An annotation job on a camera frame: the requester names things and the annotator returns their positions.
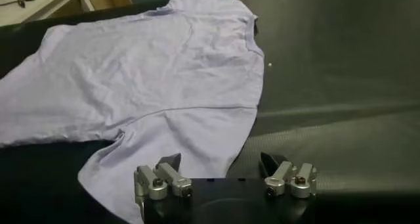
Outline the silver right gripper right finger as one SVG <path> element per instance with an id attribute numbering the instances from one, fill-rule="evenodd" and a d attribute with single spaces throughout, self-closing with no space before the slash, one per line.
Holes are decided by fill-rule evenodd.
<path id="1" fill-rule="evenodd" d="M 312 164 L 303 163 L 296 166 L 285 156 L 262 152 L 260 172 L 268 197 L 282 196 L 286 192 L 298 199 L 316 195 L 318 170 Z"/>

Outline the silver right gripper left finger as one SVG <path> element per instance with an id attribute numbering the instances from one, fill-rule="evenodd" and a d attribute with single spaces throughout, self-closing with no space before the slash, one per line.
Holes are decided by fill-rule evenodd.
<path id="1" fill-rule="evenodd" d="M 193 194 L 192 180 L 179 173 L 181 153 L 161 157 L 155 168 L 137 166 L 133 173 L 135 203 L 144 213 L 146 201 L 160 201 L 170 194 L 175 197 L 189 199 Z"/>

